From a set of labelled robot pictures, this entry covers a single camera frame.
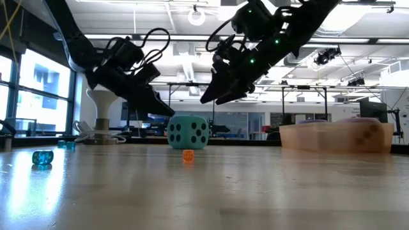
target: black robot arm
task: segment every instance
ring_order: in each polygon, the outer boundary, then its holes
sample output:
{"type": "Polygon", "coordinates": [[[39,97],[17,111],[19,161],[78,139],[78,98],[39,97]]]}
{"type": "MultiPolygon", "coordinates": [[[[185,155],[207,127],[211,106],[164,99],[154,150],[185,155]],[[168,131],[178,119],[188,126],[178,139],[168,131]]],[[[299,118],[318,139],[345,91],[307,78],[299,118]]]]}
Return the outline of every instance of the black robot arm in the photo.
{"type": "Polygon", "coordinates": [[[43,3],[59,32],[56,38],[63,42],[68,64],[72,70],[86,76],[91,89],[100,84],[127,100],[132,110],[165,116],[174,114],[168,105],[157,98],[149,85],[160,75],[153,63],[162,57],[162,52],[169,45],[170,34],[167,30],[152,29],[141,46],[134,45],[129,37],[113,38],[99,52],[78,28],[65,0],[43,0],[43,3]],[[147,56],[154,55],[147,57],[142,47],[155,31],[165,32],[168,42],[163,49],[152,50],[147,56]]]}
{"type": "Polygon", "coordinates": [[[235,35],[221,41],[217,48],[209,49],[212,36],[225,26],[225,22],[209,38],[206,49],[213,55],[212,81],[204,92],[204,104],[216,100],[220,105],[246,97],[253,93],[254,81],[292,52],[298,56],[299,49],[313,36],[328,14],[341,0],[299,0],[299,8],[283,6],[272,15],[260,0],[249,0],[231,19],[236,33],[244,34],[241,42],[235,35]],[[245,48],[245,42],[258,42],[254,49],[245,48]],[[239,49],[233,47],[240,43],[239,49]]]}

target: cable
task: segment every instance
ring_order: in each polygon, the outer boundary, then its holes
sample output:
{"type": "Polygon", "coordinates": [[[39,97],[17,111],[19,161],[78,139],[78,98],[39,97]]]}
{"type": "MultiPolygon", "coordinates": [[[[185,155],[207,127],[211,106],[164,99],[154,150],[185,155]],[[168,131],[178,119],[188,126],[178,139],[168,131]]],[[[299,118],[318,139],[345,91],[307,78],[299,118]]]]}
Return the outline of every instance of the cable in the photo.
{"type": "MultiPolygon", "coordinates": [[[[3,3],[3,6],[4,6],[4,16],[6,17],[6,23],[8,23],[6,2],[3,3]]],[[[11,45],[12,45],[14,62],[15,62],[16,65],[18,65],[18,64],[19,64],[19,61],[17,60],[17,56],[16,56],[16,54],[15,54],[12,31],[11,31],[10,27],[7,27],[7,30],[8,30],[8,36],[10,37],[10,43],[11,43],[11,45]]]]}
{"type": "Polygon", "coordinates": [[[240,49],[238,50],[239,52],[241,52],[241,51],[243,51],[243,49],[245,49],[245,43],[247,42],[247,37],[246,36],[244,36],[244,38],[243,38],[243,40],[242,41],[234,41],[233,43],[232,43],[232,45],[233,44],[240,44],[240,49]]]}
{"type": "Polygon", "coordinates": [[[144,39],[143,39],[143,41],[142,41],[142,45],[139,46],[139,48],[143,48],[143,47],[145,46],[145,43],[146,43],[146,41],[148,40],[148,37],[149,37],[153,32],[155,32],[155,31],[163,31],[163,32],[165,32],[165,34],[167,34],[167,36],[168,36],[167,43],[166,43],[165,47],[162,49],[162,51],[163,51],[163,50],[166,50],[167,46],[168,46],[169,43],[171,42],[171,34],[169,33],[169,31],[168,31],[167,29],[164,29],[164,28],[161,28],[161,27],[151,29],[151,30],[145,35],[145,37],[144,37],[144,39]]]}
{"type": "Polygon", "coordinates": [[[6,27],[3,29],[3,31],[0,34],[0,41],[3,38],[3,36],[6,34],[7,30],[10,28],[10,25],[12,24],[15,16],[17,15],[17,13],[19,12],[19,9],[21,7],[21,3],[23,2],[23,0],[20,0],[16,9],[14,10],[12,16],[10,17],[10,20],[7,22],[6,27]]]}
{"type": "Polygon", "coordinates": [[[139,48],[143,48],[146,45],[146,41],[148,40],[149,35],[151,35],[153,32],[155,31],[163,31],[167,34],[167,41],[165,46],[162,49],[153,49],[151,51],[149,51],[149,53],[147,55],[145,55],[143,57],[143,59],[139,62],[139,66],[131,69],[130,71],[132,72],[132,74],[135,74],[135,72],[137,70],[140,70],[142,68],[144,68],[146,65],[154,63],[156,61],[158,61],[160,58],[162,58],[163,56],[163,51],[165,51],[167,49],[167,47],[169,46],[169,44],[171,43],[171,34],[169,33],[168,30],[164,29],[164,28],[155,28],[155,29],[151,29],[144,37],[144,40],[142,41],[142,45],[138,46],[139,48]],[[152,57],[147,58],[152,52],[157,52],[156,54],[154,54],[152,57]]]}
{"type": "Polygon", "coordinates": [[[81,131],[80,128],[78,127],[79,123],[80,123],[79,121],[74,121],[73,124],[72,124],[73,129],[78,131],[78,133],[80,135],[80,137],[78,137],[78,138],[76,138],[76,140],[74,140],[75,142],[81,142],[81,141],[84,141],[86,139],[89,139],[89,138],[91,138],[93,136],[93,134],[106,134],[109,137],[117,138],[118,143],[125,143],[127,141],[123,136],[117,135],[118,133],[116,131],[105,131],[105,130],[81,131]]]}
{"type": "Polygon", "coordinates": [[[214,52],[214,51],[217,50],[217,47],[216,47],[216,48],[213,48],[213,49],[209,49],[209,43],[210,43],[210,41],[213,39],[213,37],[214,37],[223,27],[225,27],[227,24],[229,24],[230,21],[231,21],[231,19],[229,19],[229,20],[223,22],[223,24],[221,24],[221,25],[219,26],[219,28],[217,28],[217,29],[212,33],[212,35],[210,35],[209,39],[207,39],[206,47],[205,47],[207,52],[214,52]]]}
{"type": "Polygon", "coordinates": [[[103,51],[102,54],[105,54],[105,53],[109,50],[109,46],[111,45],[111,43],[112,43],[113,41],[119,40],[119,39],[122,39],[122,38],[121,38],[121,37],[111,38],[111,39],[108,41],[107,45],[105,46],[104,51],[103,51]]]}

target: window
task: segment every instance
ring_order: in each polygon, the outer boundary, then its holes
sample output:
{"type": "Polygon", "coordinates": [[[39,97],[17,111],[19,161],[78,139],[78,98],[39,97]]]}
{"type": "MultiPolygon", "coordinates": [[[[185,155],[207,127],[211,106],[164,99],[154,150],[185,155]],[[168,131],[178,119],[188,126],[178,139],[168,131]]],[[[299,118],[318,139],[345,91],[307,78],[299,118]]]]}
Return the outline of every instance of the window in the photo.
{"type": "MultiPolygon", "coordinates": [[[[68,97],[70,84],[70,69],[31,50],[22,55],[20,69],[20,85],[68,97]]],[[[46,101],[45,107],[56,108],[56,100],[46,101]]]]}
{"type": "Polygon", "coordinates": [[[0,56],[0,80],[10,81],[12,71],[12,61],[8,58],[0,56]]]}
{"type": "MultiPolygon", "coordinates": [[[[17,118],[37,119],[36,131],[64,132],[66,128],[67,101],[19,91],[17,118]]],[[[17,120],[17,130],[27,130],[28,120],[17,120]]]]}
{"type": "Polygon", "coordinates": [[[4,120],[6,118],[7,100],[8,100],[8,88],[6,86],[0,86],[0,119],[1,120],[4,120]]]}

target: monitor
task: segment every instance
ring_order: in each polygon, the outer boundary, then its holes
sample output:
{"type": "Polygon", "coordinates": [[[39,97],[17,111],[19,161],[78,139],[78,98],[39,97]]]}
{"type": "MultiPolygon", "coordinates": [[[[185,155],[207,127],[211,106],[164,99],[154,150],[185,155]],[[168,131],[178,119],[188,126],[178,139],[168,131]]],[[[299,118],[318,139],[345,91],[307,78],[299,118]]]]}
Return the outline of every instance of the monitor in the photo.
{"type": "MultiPolygon", "coordinates": [[[[121,121],[127,120],[128,114],[128,104],[126,102],[122,102],[122,111],[121,111],[121,121]]],[[[141,111],[130,111],[130,121],[147,121],[148,120],[148,113],[141,112],[141,111]]]]}
{"type": "Polygon", "coordinates": [[[360,117],[376,118],[382,123],[388,123],[388,108],[384,103],[360,101],[360,117]]]}

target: blue translucent die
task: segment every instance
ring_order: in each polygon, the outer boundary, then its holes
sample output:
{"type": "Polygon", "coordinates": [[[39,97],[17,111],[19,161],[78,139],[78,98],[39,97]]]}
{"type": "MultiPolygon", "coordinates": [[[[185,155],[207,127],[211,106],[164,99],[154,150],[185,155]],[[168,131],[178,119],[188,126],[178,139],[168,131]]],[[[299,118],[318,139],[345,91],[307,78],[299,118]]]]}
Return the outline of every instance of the blue translucent die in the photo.
{"type": "Polygon", "coordinates": [[[73,141],[68,141],[68,142],[66,143],[66,148],[67,148],[68,150],[75,150],[75,142],[73,142],[73,141]]]}
{"type": "Polygon", "coordinates": [[[58,148],[65,148],[66,146],[66,142],[65,141],[58,141],[57,143],[57,147],[58,148]]]}
{"type": "Polygon", "coordinates": [[[33,164],[49,164],[54,159],[54,153],[51,150],[35,151],[33,153],[33,164]]]}
{"type": "Polygon", "coordinates": [[[209,140],[209,125],[199,116],[173,116],[167,125],[167,141],[172,148],[203,149],[209,140]]]}

